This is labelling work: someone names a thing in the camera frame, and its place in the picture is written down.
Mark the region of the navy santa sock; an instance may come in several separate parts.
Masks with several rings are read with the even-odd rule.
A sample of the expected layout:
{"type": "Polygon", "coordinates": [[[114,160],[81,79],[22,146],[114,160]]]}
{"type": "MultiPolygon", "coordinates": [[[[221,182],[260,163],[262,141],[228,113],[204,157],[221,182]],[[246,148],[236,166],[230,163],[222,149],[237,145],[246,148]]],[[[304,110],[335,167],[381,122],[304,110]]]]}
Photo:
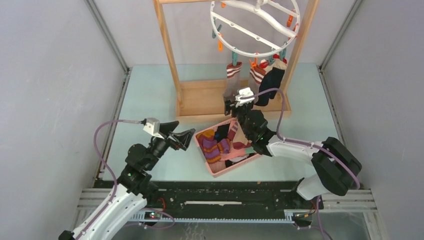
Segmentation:
{"type": "MultiPolygon", "coordinates": [[[[259,92],[263,92],[263,91],[266,91],[266,90],[272,89],[272,88],[280,88],[280,87],[275,86],[275,80],[274,80],[274,75],[273,75],[273,64],[268,65],[263,69],[266,71],[266,74],[265,74],[265,76],[264,76],[264,78],[263,78],[263,80],[260,84],[259,92]]],[[[270,92],[266,92],[262,95],[259,95],[258,99],[255,101],[255,105],[260,106],[260,107],[267,106],[270,99],[274,99],[276,94],[277,94],[276,91],[270,91],[270,92]]]]}
{"type": "Polygon", "coordinates": [[[275,86],[277,88],[281,86],[281,82],[283,80],[286,69],[287,69],[287,63],[284,62],[284,59],[283,60],[279,58],[274,59],[272,71],[273,71],[275,86]]]}

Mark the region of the orange cuffed grey sock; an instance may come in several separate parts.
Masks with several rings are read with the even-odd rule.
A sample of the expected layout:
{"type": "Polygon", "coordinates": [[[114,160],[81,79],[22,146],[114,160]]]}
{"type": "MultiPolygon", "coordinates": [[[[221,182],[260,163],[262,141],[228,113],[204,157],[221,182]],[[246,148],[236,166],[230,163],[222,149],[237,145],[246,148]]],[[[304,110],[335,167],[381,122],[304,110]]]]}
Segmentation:
{"type": "Polygon", "coordinates": [[[248,87],[254,95],[258,94],[260,85],[265,75],[266,71],[260,66],[250,68],[248,77],[248,87]]]}

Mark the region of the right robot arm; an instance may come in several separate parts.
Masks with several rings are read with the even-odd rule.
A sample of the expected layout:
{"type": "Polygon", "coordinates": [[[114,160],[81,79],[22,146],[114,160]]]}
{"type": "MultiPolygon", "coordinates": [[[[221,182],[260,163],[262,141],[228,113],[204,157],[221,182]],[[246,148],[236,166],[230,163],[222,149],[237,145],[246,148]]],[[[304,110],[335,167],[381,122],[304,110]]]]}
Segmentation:
{"type": "Polygon", "coordinates": [[[252,103],[226,100],[224,104],[224,114],[236,118],[256,153],[290,158],[314,168],[314,174],[302,177],[293,189],[290,201],[295,208],[304,209],[312,199],[326,193],[345,196],[351,187],[360,188],[362,165],[337,138],[312,142],[286,138],[268,128],[264,114],[253,109],[252,103]]]}

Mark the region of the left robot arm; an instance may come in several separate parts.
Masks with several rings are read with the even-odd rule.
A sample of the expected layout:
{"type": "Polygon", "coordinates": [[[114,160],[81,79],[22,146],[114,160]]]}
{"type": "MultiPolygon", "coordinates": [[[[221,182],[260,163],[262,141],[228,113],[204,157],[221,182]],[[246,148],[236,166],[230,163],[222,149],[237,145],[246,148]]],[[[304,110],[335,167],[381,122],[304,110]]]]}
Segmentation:
{"type": "Polygon", "coordinates": [[[125,123],[142,125],[151,136],[148,146],[132,145],[125,158],[120,176],[112,175],[113,188],[106,198],[74,230],[65,230],[60,240],[111,240],[138,211],[153,208],[158,202],[158,186],[151,182],[150,171],[169,149],[186,151],[195,129],[175,132],[179,121],[161,123],[156,118],[125,120],[125,123]]]}

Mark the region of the wooden hanger stand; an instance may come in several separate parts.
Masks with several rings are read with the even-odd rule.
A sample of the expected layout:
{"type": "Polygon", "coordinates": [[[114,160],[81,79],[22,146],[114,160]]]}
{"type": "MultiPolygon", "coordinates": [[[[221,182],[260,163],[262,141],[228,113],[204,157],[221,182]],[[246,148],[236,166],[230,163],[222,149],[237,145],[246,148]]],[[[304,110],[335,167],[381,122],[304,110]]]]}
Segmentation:
{"type": "MultiPolygon", "coordinates": [[[[160,28],[164,49],[171,71],[174,87],[176,90],[176,118],[187,123],[202,123],[207,120],[223,121],[224,102],[218,96],[219,91],[224,90],[226,83],[224,79],[215,80],[194,80],[181,82],[178,75],[177,65],[172,50],[169,31],[163,10],[164,4],[172,4],[171,0],[155,0],[153,2],[158,25],[160,28]]],[[[308,36],[310,27],[314,20],[318,0],[309,0],[302,16],[297,38],[293,41],[294,47],[288,61],[286,72],[282,78],[279,94],[276,100],[272,100],[268,106],[260,106],[259,110],[267,117],[275,117],[278,109],[282,109],[282,115],[290,117],[292,110],[290,107],[287,91],[295,73],[302,49],[308,36]]]]}

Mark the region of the white round clip hanger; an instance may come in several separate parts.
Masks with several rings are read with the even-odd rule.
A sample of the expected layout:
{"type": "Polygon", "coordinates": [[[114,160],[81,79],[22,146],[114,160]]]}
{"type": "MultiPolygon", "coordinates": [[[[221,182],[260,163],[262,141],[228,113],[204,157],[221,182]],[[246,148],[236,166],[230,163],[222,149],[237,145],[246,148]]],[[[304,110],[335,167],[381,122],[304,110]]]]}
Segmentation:
{"type": "Polygon", "coordinates": [[[238,56],[268,57],[297,38],[303,14],[296,0],[221,0],[209,7],[212,38],[238,56]]]}

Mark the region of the beige red striped sock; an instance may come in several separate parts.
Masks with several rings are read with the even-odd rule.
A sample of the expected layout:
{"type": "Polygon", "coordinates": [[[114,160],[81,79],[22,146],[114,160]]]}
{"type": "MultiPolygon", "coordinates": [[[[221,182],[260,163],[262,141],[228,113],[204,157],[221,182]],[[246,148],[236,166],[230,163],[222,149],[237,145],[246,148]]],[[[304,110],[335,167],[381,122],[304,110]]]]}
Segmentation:
{"type": "Polygon", "coordinates": [[[232,147],[235,150],[249,148],[251,146],[251,141],[246,138],[242,128],[236,120],[230,122],[227,138],[230,139],[232,147]]]}

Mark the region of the pink mint sock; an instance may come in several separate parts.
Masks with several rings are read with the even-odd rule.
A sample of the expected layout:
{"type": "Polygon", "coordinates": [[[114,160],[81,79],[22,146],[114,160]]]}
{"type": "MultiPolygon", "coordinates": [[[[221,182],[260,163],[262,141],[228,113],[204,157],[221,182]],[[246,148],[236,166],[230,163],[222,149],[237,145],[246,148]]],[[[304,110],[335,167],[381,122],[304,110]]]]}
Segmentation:
{"type": "Polygon", "coordinates": [[[246,147],[241,149],[231,148],[229,153],[222,153],[220,155],[220,161],[230,161],[232,163],[238,163],[244,159],[250,158],[251,155],[255,155],[256,152],[252,147],[246,147]]]}

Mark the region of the purple striped sock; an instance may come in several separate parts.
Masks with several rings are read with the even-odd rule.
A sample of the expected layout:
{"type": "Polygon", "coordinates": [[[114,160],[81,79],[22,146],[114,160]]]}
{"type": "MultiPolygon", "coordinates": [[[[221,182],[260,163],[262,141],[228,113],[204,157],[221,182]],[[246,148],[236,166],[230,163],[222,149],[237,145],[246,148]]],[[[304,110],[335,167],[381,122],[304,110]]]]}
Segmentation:
{"type": "Polygon", "coordinates": [[[215,131],[208,129],[196,135],[196,140],[208,164],[214,164],[222,159],[222,154],[228,154],[231,149],[231,140],[215,139],[215,131]]]}

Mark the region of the orange front clothespin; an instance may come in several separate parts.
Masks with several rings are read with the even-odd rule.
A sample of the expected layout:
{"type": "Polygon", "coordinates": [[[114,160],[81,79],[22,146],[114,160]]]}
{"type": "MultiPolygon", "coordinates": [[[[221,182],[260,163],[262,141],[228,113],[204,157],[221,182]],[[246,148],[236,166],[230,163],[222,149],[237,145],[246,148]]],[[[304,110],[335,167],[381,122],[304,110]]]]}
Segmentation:
{"type": "Polygon", "coordinates": [[[252,69],[256,68],[258,64],[258,58],[254,57],[253,59],[249,59],[249,64],[252,69]]]}

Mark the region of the orange clothespin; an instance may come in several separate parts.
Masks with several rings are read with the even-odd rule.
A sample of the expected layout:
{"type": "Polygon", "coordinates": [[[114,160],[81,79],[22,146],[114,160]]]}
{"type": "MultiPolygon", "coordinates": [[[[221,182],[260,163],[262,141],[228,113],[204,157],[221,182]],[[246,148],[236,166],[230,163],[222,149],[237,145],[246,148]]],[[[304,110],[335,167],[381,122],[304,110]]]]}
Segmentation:
{"type": "Polygon", "coordinates": [[[253,59],[249,59],[249,64],[252,69],[256,68],[258,64],[258,58],[254,57],[253,59]]]}
{"type": "Polygon", "coordinates": [[[218,38],[218,51],[219,51],[219,52],[222,52],[222,51],[223,51],[223,49],[224,49],[224,45],[223,45],[223,43],[222,43],[222,41],[221,41],[221,37],[222,37],[222,34],[221,34],[221,33],[219,33],[219,34],[217,35],[217,38],[218,38]]]}

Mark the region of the pink plastic basket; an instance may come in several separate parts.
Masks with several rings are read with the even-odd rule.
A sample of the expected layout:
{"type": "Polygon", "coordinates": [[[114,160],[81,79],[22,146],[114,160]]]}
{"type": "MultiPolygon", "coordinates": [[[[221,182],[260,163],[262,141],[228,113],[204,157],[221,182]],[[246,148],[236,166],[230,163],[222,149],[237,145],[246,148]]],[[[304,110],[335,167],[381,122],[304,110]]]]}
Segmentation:
{"type": "Polygon", "coordinates": [[[202,150],[201,150],[201,148],[199,146],[199,143],[198,143],[198,141],[196,139],[196,135],[199,134],[199,133],[201,133],[201,132],[203,132],[203,131],[206,131],[206,130],[209,130],[209,129],[213,129],[215,131],[214,138],[216,140],[220,141],[220,140],[222,140],[224,138],[228,138],[228,132],[229,132],[229,129],[230,129],[230,123],[231,123],[231,121],[237,121],[238,122],[238,120],[236,118],[230,118],[230,119],[227,119],[227,120],[225,120],[225,121],[223,121],[223,122],[221,122],[219,124],[213,125],[213,126],[211,126],[209,128],[206,128],[204,130],[201,130],[201,131],[195,133],[194,134],[194,137],[193,137],[194,142],[197,145],[197,147],[199,148],[199,151],[200,151],[200,153],[202,155],[202,158],[203,158],[203,161],[204,161],[204,164],[205,164],[207,170],[215,178],[217,178],[217,177],[219,177],[219,176],[221,176],[221,175],[223,175],[225,173],[228,173],[230,171],[233,171],[236,168],[239,168],[239,167],[241,167],[241,166],[243,166],[243,165],[245,165],[245,164],[247,164],[249,162],[252,162],[252,161],[258,159],[259,157],[261,157],[261,155],[255,151],[256,154],[252,154],[251,157],[246,158],[244,160],[241,160],[239,162],[231,162],[231,161],[227,160],[227,161],[218,161],[218,162],[213,163],[213,164],[208,164],[207,163],[207,161],[205,159],[205,156],[204,156],[204,154],[203,154],[203,152],[202,152],[202,150]]]}

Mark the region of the teal left clothespin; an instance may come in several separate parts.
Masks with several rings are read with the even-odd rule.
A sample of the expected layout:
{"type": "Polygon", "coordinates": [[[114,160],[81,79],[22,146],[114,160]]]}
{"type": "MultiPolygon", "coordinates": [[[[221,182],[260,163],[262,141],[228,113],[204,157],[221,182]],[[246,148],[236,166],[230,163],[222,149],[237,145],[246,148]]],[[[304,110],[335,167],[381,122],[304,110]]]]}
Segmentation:
{"type": "Polygon", "coordinates": [[[231,64],[234,67],[238,64],[238,53],[234,50],[231,52],[231,64]]]}

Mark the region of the teal clothespin holding sock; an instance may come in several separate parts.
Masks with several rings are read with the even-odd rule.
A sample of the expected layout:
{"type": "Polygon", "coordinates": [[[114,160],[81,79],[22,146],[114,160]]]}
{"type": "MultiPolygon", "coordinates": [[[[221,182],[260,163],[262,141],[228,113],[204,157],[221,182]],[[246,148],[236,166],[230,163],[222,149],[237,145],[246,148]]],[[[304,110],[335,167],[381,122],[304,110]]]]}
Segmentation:
{"type": "Polygon", "coordinates": [[[285,57],[286,57],[286,53],[287,53],[287,47],[285,47],[284,49],[282,49],[282,50],[279,52],[279,59],[280,59],[281,61],[284,61],[284,59],[285,59],[285,57]]]}

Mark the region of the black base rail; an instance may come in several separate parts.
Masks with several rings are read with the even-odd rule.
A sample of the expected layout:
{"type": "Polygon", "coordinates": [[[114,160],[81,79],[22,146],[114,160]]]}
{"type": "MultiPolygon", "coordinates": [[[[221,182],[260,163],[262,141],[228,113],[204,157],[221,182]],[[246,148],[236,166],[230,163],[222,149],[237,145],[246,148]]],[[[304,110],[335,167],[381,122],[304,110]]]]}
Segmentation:
{"type": "Polygon", "coordinates": [[[314,213],[316,199],[297,196],[295,181],[154,181],[147,207],[175,219],[282,220],[289,210],[314,213]]]}

